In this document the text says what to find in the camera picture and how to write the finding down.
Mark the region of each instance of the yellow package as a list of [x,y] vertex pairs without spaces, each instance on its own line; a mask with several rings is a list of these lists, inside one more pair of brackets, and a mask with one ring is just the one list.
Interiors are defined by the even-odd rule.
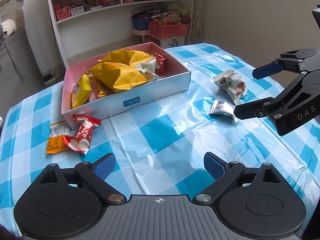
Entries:
[[58,153],[69,148],[63,143],[62,137],[69,135],[69,126],[65,121],[50,124],[50,136],[46,153]]
[[94,76],[90,80],[90,86],[92,92],[89,98],[89,102],[114,94],[114,92],[110,88],[108,88]]
[[120,63],[102,62],[89,72],[116,93],[148,82],[139,70]]
[[91,94],[90,79],[91,73],[84,73],[73,88],[71,94],[71,106],[76,108],[88,102]]
[[117,62],[128,66],[132,66],[135,62],[146,62],[152,57],[147,53],[139,50],[121,49],[106,55],[101,62]]

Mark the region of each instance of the pink storage drawer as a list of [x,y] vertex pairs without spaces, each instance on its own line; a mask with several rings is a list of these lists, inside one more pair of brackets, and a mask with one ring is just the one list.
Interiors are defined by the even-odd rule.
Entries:
[[99,119],[105,119],[137,106],[188,90],[191,72],[156,44],[149,42],[127,47],[126,49],[142,50],[150,53],[155,52],[164,56],[166,58],[165,74],[154,82],[109,95],[71,109],[71,92],[74,85],[85,72],[97,65],[99,63],[98,60],[105,57],[109,52],[71,65],[67,68],[64,78],[61,114],[72,130],[78,128],[72,120],[73,114],[86,114]]

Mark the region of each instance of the blue and white tablecloth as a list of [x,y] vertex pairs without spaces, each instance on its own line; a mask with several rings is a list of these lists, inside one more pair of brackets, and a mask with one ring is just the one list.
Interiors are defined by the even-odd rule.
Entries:
[[189,90],[103,120],[93,132],[87,156],[72,151],[45,154],[49,124],[62,120],[63,82],[10,109],[0,138],[1,224],[18,230],[13,207],[48,163],[70,168],[113,152],[116,169],[106,181],[127,197],[193,197],[213,182],[203,165],[204,154],[211,151],[227,162],[237,160],[248,167],[273,163],[304,201],[306,226],[320,196],[319,125],[310,121],[280,137],[267,118],[234,124],[221,115],[209,116],[215,98],[230,101],[212,81],[225,70],[242,74],[248,87],[244,102],[275,97],[283,88],[271,78],[253,79],[253,67],[217,46],[202,43],[167,51],[192,71]]

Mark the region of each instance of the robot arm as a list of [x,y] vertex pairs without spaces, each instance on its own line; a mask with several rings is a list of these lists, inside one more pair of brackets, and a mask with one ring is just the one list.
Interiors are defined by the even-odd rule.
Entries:
[[279,135],[285,135],[320,114],[320,52],[308,48],[283,52],[272,63],[253,70],[261,79],[282,70],[300,73],[276,98],[264,98],[238,105],[239,119],[268,117]]

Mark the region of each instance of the gray ridged plate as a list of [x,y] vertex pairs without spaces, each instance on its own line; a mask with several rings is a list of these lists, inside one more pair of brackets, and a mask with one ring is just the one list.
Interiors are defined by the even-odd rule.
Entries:
[[[185,195],[139,196],[107,208],[91,229],[70,240],[249,240],[228,229],[208,206]],[[297,240],[296,235],[284,239]]]

